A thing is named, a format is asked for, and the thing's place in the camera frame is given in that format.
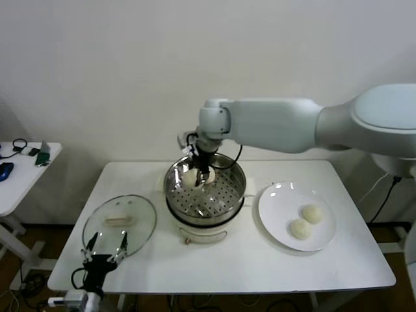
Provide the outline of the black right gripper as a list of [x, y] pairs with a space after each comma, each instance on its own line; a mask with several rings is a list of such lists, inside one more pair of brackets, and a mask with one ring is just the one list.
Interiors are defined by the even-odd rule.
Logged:
[[193, 167], [195, 168], [195, 187], [199, 187], [203, 184], [203, 174], [201, 170], [209, 170], [209, 173], [204, 175], [204, 182], [213, 182], [213, 167], [210, 166], [210, 164], [214, 155], [215, 152], [209, 153], [199, 148], [196, 149], [193, 156]]

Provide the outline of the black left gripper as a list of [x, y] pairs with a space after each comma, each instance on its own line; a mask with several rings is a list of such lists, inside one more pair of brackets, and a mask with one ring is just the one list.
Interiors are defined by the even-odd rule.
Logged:
[[127, 257], [127, 232], [122, 232], [122, 241], [116, 249], [114, 255], [95, 254], [92, 255], [99, 233], [95, 232], [86, 246], [81, 250], [84, 257], [84, 270], [86, 278], [83, 282], [84, 290], [102, 290], [105, 278], [109, 272], [117, 269], [117, 263], [120, 263]]

